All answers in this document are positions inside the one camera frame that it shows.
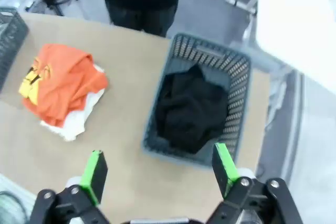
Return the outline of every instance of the gray plastic basket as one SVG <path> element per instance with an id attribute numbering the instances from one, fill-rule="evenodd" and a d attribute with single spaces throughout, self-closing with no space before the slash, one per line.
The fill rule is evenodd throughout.
<path id="1" fill-rule="evenodd" d="M 0 91 L 28 33 L 28 27 L 15 8 L 0 7 Z"/>
<path id="2" fill-rule="evenodd" d="M 171 148 L 166 139 L 158 136 L 155 108 L 165 75 L 186 71 L 194 64 L 201 67 L 207 81 L 222 86 L 229 95 L 223 135 L 207 142 L 196 154 L 189 154 Z M 191 35 L 175 35 L 144 133 L 144 149 L 152 154 L 211 166 L 214 143 L 224 142 L 235 161 L 246 114 L 250 72 L 250 58 L 241 52 Z"/>

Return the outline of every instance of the wooden table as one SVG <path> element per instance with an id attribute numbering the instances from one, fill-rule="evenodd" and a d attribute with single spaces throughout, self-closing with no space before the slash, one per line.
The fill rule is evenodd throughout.
<path id="1" fill-rule="evenodd" d="M 212 170 L 177 165 L 141 150 L 169 40 L 84 20 L 22 16 L 30 31 L 0 94 L 0 173 L 34 194 L 44 188 L 61 191 L 68 178 L 82 174 L 90 152 L 99 149 L 109 166 L 101 209 L 112 223 L 176 216 L 206 220 L 221 200 Z M 92 53 L 110 81 L 86 131 L 74 142 L 39 126 L 17 92 L 45 43 Z M 268 92 L 269 75 L 254 70 L 239 167 L 256 169 Z"/>

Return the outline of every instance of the yellow graphic print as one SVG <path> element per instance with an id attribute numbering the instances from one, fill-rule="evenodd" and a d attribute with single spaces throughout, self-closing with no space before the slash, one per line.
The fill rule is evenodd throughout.
<path id="1" fill-rule="evenodd" d="M 49 79 L 50 78 L 50 66 L 47 65 L 44 67 L 44 69 L 40 72 L 40 74 L 37 74 L 37 69 L 39 67 L 39 61 L 38 59 L 35 59 L 34 65 L 30 68 L 28 74 L 23 79 L 20 88 L 19 93 L 24 97 L 30 99 L 30 101 L 37 105 L 37 97 L 38 97 L 38 87 L 39 82 L 41 80 Z"/>

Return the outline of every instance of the orange shirt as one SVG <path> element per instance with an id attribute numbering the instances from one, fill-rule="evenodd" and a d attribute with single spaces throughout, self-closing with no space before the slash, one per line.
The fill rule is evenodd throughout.
<path id="1" fill-rule="evenodd" d="M 20 86 L 23 104 L 52 126 L 62 127 L 67 114 L 85 108 L 89 92 L 108 85 L 104 73 L 93 66 L 92 55 L 60 44 L 40 50 Z"/>

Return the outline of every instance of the screw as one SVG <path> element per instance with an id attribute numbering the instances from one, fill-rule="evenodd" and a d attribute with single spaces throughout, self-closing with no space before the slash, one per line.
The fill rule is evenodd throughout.
<path id="1" fill-rule="evenodd" d="M 271 181 L 271 186 L 274 188 L 278 188 L 279 187 L 279 183 L 276 180 L 272 180 Z"/>
<path id="2" fill-rule="evenodd" d="M 241 183 L 243 186 L 248 186 L 248 185 L 250 184 L 250 182 L 249 182 L 247 179 L 245 179 L 245 178 L 243 178 L 243 179 L 240 181 L 240 183 Z"/>
<path id="3" fill-rule="evenodd" d="M 43 196 L 45 199 L 49 199 L 50 197 L 51 197 L 51 193 L 46 193 L 46 194 L 44 194 L 44 196 Z"/>
<path id="4" fill-rule="evenodd" d="M 71 190 L 71 194 L 76 194 L 78 192 L 79 192 L 78 187 L 75 187 Z"/>

